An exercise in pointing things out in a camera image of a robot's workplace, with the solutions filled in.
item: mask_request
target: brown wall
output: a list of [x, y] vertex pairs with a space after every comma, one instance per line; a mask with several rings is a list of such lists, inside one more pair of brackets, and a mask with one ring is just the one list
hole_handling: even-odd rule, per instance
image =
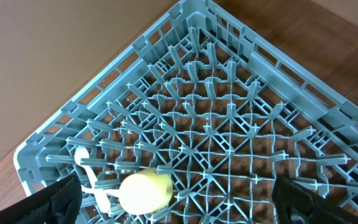
[[0, 160], [174, 0], [0, 1]]

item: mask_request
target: wooden surface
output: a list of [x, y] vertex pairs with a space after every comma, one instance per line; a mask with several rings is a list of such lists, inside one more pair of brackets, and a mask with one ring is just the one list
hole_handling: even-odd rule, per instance
[[[307, 0], [217, 2], [358, 106], [358, 27]], [[0, 163], [0, 209], [24, 197], [12, 155]]]

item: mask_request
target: blue plastic dish rack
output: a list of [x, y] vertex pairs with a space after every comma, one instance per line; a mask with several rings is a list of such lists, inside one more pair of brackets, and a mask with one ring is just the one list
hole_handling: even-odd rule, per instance
[[111, 214], [84, 194], [78, 223], [277, 222], [278, 175], [358, 214], [358, 107], [210, 0], [181, 0], [16, 150], [27, 195], [76, 173], [96, 187], [149, 167], [174, 197]]

